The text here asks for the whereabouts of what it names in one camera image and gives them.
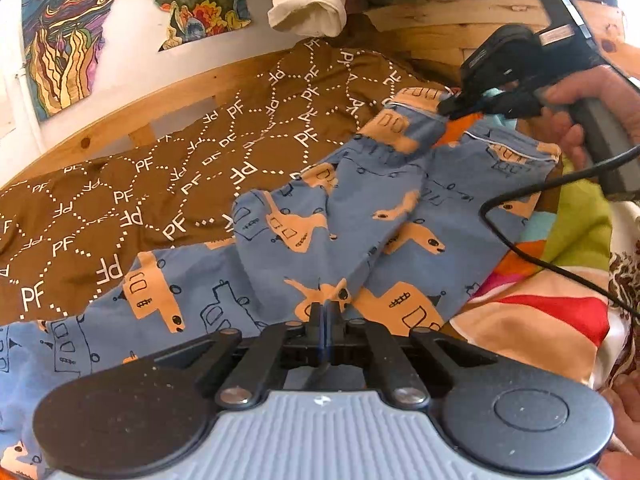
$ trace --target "brown blanket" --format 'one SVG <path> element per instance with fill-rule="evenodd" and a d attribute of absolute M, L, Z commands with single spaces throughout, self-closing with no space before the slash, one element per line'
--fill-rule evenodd
<path fill-rule="evenodd" d="M 380 54 L 305 40 L 181 132 L 11 186 L 0 324 L 79 314 L 138 252 L 228 237 L 239 194 L 282 186 L 417 84 Z"/>

